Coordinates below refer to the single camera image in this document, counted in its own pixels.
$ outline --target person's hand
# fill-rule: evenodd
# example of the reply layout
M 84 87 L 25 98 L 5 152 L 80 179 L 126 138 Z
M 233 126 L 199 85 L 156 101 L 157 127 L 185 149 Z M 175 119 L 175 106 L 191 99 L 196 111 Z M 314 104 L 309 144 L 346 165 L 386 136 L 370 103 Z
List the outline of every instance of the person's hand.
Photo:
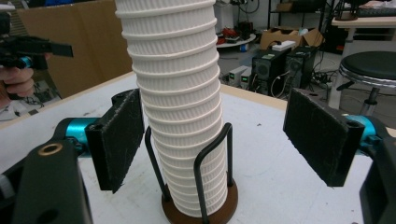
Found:
M 0 107 L 8 105 L 11 102 L 7 93 L 15 93 L 20 97 L 32 95 L 35 84 L 32 80 L 32 75 L 32 68 L 0 68 L 0 80 L 3 80 L 0 84 Z

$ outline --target black device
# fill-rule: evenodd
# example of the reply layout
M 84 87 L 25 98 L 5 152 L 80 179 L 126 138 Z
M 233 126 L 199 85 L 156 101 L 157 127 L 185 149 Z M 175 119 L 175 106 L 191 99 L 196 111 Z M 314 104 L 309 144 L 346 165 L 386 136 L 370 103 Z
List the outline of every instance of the black device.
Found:
M 396 223 L 396 138 L 381 121 L 342 116 L 317 94 L 292 89 L 283 130 L 328 187 L 343 187 L 355 154 L 368 155 L 373 163 L 360 190 L 364 223 Z
M 285 80 L 285 92 L 290 88 L 305 89 L 312 77 L 315 55 L 318 48 L 299 46 L 286 56 L 285 71 L 289 71 Z
M 264 95 L 279 95 L 283 91 L 285 77 L 281 75 L 285 73 L 286 55 L 290 51 L 260 50 L 252 58 L 251 77 L 254 82 L 249 89 Z
M 115 193 L 144 135 L 139 89 L 111 101 L 101 118 L 63 119 L 48 142 L 0 175 L 0 223 L 92 223 L 78 156 L 91 154 L 100 189 Z
M 314 12 L 321 11 L 326 4 L 326 0 L 291 0 L 291 11 Z
M 396 17 L 395 7 L 359 8 L 358 17 Z

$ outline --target stacked cups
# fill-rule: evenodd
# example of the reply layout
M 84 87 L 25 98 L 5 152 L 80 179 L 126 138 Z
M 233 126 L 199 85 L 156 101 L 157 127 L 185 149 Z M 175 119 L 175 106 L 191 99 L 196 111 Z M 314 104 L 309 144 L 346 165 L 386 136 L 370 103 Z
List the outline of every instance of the stacked cups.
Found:
M 223 126 L 215 0 L 116 0 L 155 147 L 177 209 L 200 217 L 193 164 Z M 227 197 L 224 143 L 201 166 L 207 213 Z

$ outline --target wooden base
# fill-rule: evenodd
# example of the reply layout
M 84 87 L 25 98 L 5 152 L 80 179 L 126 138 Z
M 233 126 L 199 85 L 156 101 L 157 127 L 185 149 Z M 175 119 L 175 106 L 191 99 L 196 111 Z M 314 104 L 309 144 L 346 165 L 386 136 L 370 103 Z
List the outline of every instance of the wooden base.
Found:
M 189 217 L 177 210 L 173 200 L 166 202 L 162 197 L 163 211 L 165 212 L 166 217 L 169 222 L 172 224 L 202 224 L 202 219 L 200 217 Z M 227 199 L 224 205 L 220 208 L 219 211 L 210 215 L 209 222 L 216 224 L 225 224 L 227 223 L 233 213 L 236 210 L 236 206 L 238 204 L 238 187 L 233 180 L 233 185 L 228 187 Z

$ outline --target white tabletop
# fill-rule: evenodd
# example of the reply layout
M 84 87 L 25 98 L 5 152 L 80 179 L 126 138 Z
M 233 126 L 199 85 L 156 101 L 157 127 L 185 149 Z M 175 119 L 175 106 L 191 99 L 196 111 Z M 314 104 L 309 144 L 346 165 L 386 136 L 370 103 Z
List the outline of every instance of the white tabletop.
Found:
M 101 117 L 111 107 L 111 96 L 133 88 L 135 75 L 127 74 L 0 125 L 0 172 L 50 139 L 60 120 Z M 285 102 L 226 86 L 221 92 L 224 120 L 233 125 L 239 197 L 230 223 L 362 223 L 359 190 L 369 158 L 356 156 L 346 185 L 328 188 L 282 131 Z M 92 159 L 79 161 L 94 223 L 167 223 L 144 142 L 116 194 L 99 190 Z
M 368 17 L 358 18 L 355 21 L 332 20 L 332 25 L 339 28 L 395 28 L 396 17 Z

